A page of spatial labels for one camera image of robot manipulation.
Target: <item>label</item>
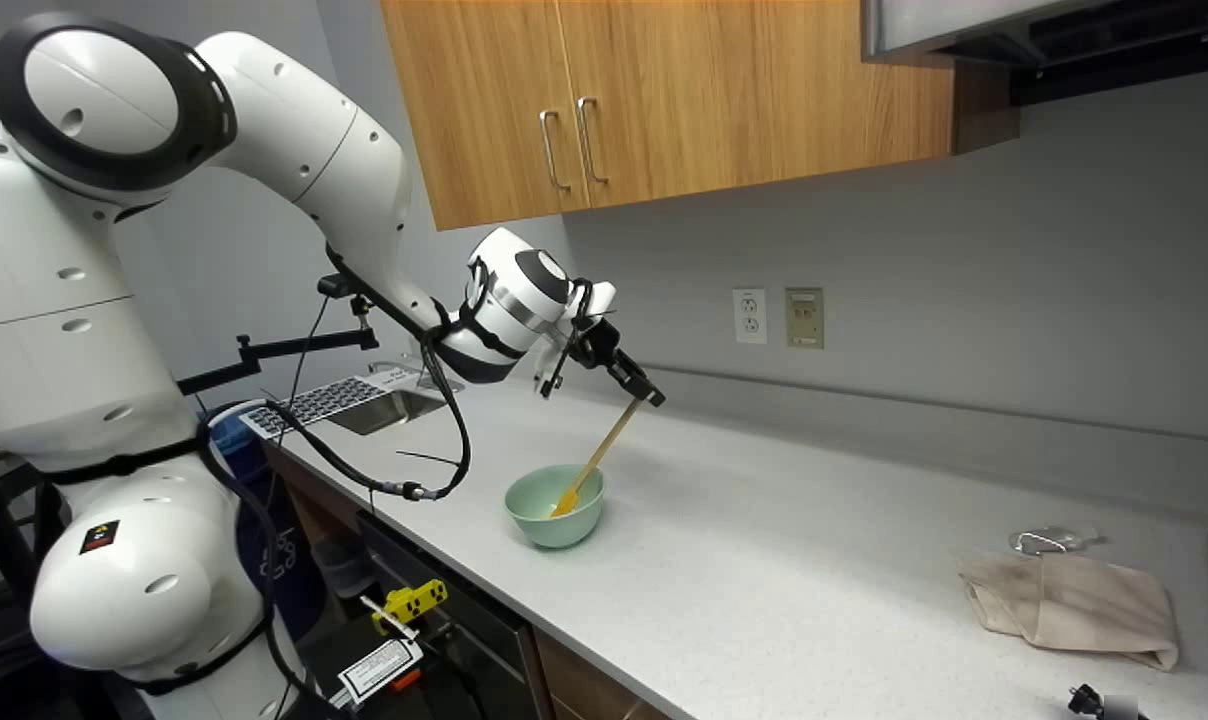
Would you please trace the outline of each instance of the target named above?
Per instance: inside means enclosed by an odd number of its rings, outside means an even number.
[[[99,550],[113,550],[113,543],[114,543],[114,533],[119,533],[119,519],[92,524],[92,528],[82,533],[81,558],[99,552]]]

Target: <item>cable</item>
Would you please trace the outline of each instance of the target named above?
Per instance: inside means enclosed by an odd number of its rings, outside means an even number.
[[[198,452],[204,470],[206,470],[233,495],[240,495],[240,506],[253,512],[253,519],[254,519],[258,533],[264,533],[264,552],[275,558],[275,552],[278,552],[278,533],[275,533],[271,512],[267,512],[264,500],[253,495],[253,491],[223,470],[223,462],[212,452],[212,428],[215,428],[218,419],[235,418],[240,408],[242,408],[242,406],[228,406],[228,408],[212,414],[206,419],[198,419],[198,428],[197,428],[197,452]],[[278,675],[300,692],[303,705],[322,707],[322,713],[318,713],[322,720],[341,720],[341,713],[336,713],[310,683],[303,683],[303,682],[291,673],[291,666],[284,662],[284,651],[278,651],[271,581],[264,581],[264,577],[254,577],[254,572],[247,572],[247,581],[253,581],[253,588],[254,588],[258,600],[264,600],[267,651],[271,651]]]
[[[318,331],[322,312],[329,312],[329,296],[318,300],[318,312],[314,312],[314,320],[310,320],[310,328],[308,328],[308,340]],[[308,348],[303,348],[303,351],[295,358],[295,366],[291,366],[287,408],[295,406],[295,387],[300,387],[300,373],[303,373],[303,370],[308,370]]]
[[[468,475],[468,470],[471,470],[471,436],[468,436],[468,419],[456,408],[453,385],[447,385],[447,376],[439,370],[439,358],[428,344],[419,348],[419,358],[425,358],[425,370],[428,370],[433,385],[439,387],[439,398],[445,398],[445,406],[453,414],[453,423],[461,434],[461,462],[456,462],[456,470],[453,470],[453,475],[447,475],[445,489],[425,489],[419,482],[374,482],[374,475],[360,474],[355,464],[348,464],[343,455],[336,455],[314,434],[308,434],[291,418],[291,408],[284,408],[275,400],[253,400],[253,406],[271,408],[287,428],[295,428],[353,483],[372,489],[372,491],[387,491],[387,495],[403,495],[403,500],[445,500]]]
[[[483,707],[483,702],[481,702],[481,690],[468,682],[468,673],[445,651],[445,648],[428,648],[433,658],[433,666],[445,673],[445,675],[453,675],[453,683],[461,683],[464,690],[464,697],[471,702],[471,707],[477,707],[477,720],[489,720],[489,707]]]

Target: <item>wooden cabinet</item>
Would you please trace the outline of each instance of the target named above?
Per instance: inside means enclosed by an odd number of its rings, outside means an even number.
[[[439,229],[931,159],[946,64],[859,0],[383,0]]]
[[[537,662],[555,720],[662,720],[651,705],[537,633]]]

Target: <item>bowl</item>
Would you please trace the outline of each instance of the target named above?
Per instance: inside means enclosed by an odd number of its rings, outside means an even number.
[[[589,540],[604,518],[604,475],[591,474],[581,489],[581,506],[568,518],[552,518],[560,491],[575,482],[581,464],[552,464],[521,475],[508,489],[508,512],[523,540],[537,550],[571,550]]]

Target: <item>white countertop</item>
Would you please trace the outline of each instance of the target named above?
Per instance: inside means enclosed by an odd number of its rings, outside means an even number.
[[[374,500],[435,561],[552,633],[670,718],[708,720],[1062,720],[1077,683],[1151,720],[1208,720],[1208,535],[1189,519],[848,455],[717,419],[642,408],[604,462],[608,512],[568,552],[537,552],[504,489],[581,464],[624,398],[540,400],[528,385],[464,387],[471,475],[445,506]],[[355,470],[445,483],[453,418],[353,436]],[[318,470],[295,436],[287,449]],[[1165,581],[1179,670],[1034,651],[979,630],[959,569],[1009,558],[1015,528],[1089,524],[1100,561]]]

